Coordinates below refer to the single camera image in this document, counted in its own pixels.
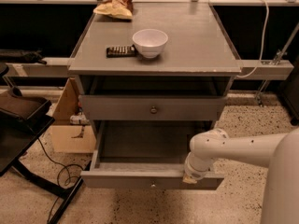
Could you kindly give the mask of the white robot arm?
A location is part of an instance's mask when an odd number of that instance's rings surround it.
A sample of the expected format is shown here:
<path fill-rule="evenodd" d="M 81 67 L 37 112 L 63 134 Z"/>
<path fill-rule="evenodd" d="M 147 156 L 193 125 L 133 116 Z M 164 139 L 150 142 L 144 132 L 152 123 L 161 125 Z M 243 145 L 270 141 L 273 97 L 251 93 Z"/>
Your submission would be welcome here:
<path fill-rule="evenodd" d="M 299 129 L 238 138 L 222 129 L 199 133 L 190 141 L 183 181 L 197 183 L 218 158 L 268 169 L 261 224 L 299 224 Z"/>

